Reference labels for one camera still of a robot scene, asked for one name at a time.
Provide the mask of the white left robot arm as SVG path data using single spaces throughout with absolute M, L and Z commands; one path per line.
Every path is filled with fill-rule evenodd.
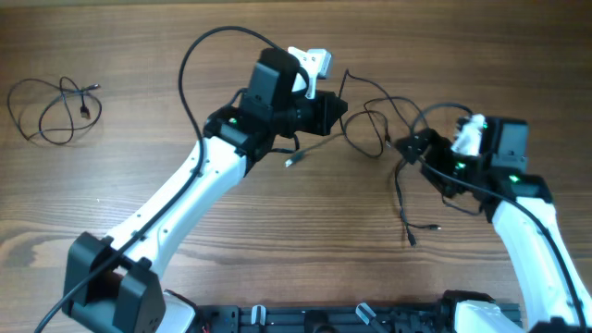
M 201 330 L 197 306 L 162 288 L 167 266 L 276 137 L 329 134 L 347 108 L 316 87 L 331 65 L 324 49 L 262 51 L 249 85 L 208 117 L 188 158 L 149 201 L 102 238 L 83 233 L 70 246 L 62 312 L 94 332 Z

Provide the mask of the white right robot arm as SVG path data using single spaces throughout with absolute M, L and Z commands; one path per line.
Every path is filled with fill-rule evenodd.
M 443 201 L 469 192 L 501 238 L 524 298 L 528 331 L 588 332 L 591 296 L 559 230 L 546 181 L 526 172 L 525 121 L 480 114 L 461 117 L 454 138 L 411 129 L 395 141 Z

